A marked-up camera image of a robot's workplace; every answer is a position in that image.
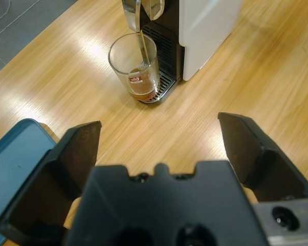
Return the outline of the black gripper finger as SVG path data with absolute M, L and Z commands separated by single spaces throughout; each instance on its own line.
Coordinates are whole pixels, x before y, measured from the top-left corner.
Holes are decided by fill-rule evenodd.
M 259 202 L 308 198 L 308 181 L 279 146 L 246 116 L 218 114 L 227 157 Z
M 102 124 L 70 128 L 38 162 L 0 214 L 0 234 L 19 245 L 62 245 L 72 203 L 97 160 Z

